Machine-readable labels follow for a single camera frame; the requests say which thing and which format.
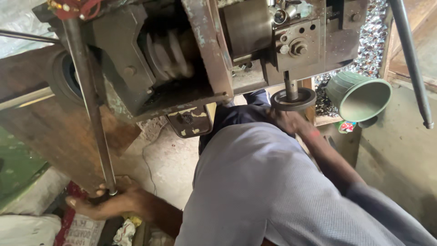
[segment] hand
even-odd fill
[[[267,115],[273,120],[275,125],[288,134],[298,133],[305,125],[306,121],[296,111],[280,111],[268,109]]]
[[[100,197],[105,193],[106,187],[101,184],[96,195]],[[140,215],[143,220],[151,221],[151,214],[148,214],[147,209],[144,209],[150,196],[153,195],[142,189],[129,177],[121,176],[117,177],[117,194],[103,203],[93,205],[87,200],[74,197],[67,197],[66,202],[76,210],[76,213],[86,215],[93,220],[105,220],[125,212],[134,212]]]

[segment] concrete floor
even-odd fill
[[[275,86],[267,90],[273,94],[284,86]],[[236,105],[246,104],[242,95],[236,96]],[[139,182],[149,192],[156,193],[169,203],[183,209],[192,192],[194,169],[198,161],[199,137],[179,138],[165,119],[154,119],[149,126],[142,126],[141,134],[127,149],[121,160],[126,163],[126,170],[118,170],[117,174],[126,174]],[[360,132],[340,134],[333,125],[321,127],[324,135],[333,137],[339,152],[351,163],[355,164]]]

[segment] person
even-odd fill
[[[268,97],[260,90],[245,95],[248,105],[217,107],[213,132],[200,138],[183,212],[135,184],[119,183],[121,194],[99,205],[73,197],[67,203],[96,220],[134,212],[176,246],[437,245],[312,124],[297,112],[269,109]]]

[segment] shirt sleeve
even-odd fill
[[[346,197],[391,231],[406,246],[437,245],[437,240],[410,214],[379,190],[353,184]]]

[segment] metal washer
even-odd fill
[[[272,108],[281,111],[299,111],[308,108],[316,103],[316,92],[309,88],[298,88],[299,98],[295,102],[286,101],[285,90],[280,90],[270,98]]]

